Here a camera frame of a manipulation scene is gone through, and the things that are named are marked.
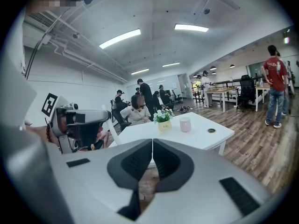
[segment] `mug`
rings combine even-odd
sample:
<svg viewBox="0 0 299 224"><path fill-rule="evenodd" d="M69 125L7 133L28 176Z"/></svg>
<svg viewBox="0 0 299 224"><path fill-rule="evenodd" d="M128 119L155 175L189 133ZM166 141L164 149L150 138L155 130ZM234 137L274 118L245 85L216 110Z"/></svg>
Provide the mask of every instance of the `mug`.
<svg viewBox="0 0 299 224"><path fill-rule="evenodd" d="M189 132L191 130L190 118L184 117L179 119L179 124L182 132Z"/></svg>

